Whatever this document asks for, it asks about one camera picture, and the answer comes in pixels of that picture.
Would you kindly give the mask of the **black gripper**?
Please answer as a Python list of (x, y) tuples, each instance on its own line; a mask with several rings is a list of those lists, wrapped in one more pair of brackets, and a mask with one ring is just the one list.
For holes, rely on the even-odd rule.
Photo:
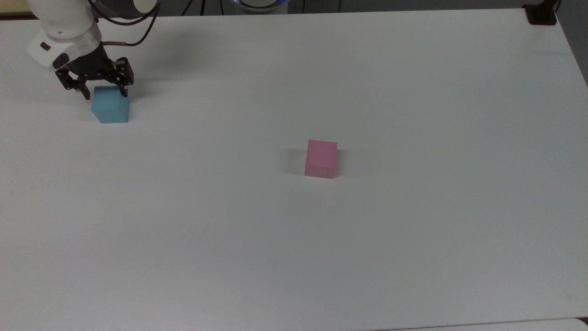
[(126, 57), (111, 61), (103, 45), (68, 64), (68, 67), (55, 71), (57, 79), (66, 90), (78, 91), (86, 100), (91, 93), (86, 85), (87, 80), (105, 80), (119, 88), (123, 97), (128, 97), (128, 86), (134, 84), (134, 71)]

